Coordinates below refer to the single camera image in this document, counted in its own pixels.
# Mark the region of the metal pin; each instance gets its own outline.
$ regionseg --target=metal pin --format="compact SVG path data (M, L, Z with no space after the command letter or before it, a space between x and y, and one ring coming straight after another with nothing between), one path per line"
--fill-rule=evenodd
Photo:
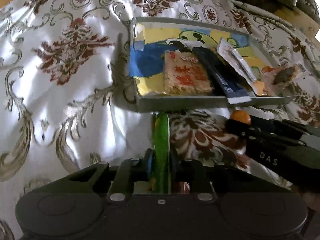
M200 193L198 195L198 199L202 201L209 201L209 200L212 200L213 197L212 197L212 194L210 193Z
M110 196L110 199L112 201L124 201L125 200L125 195L123 195L122 193L113 193Z

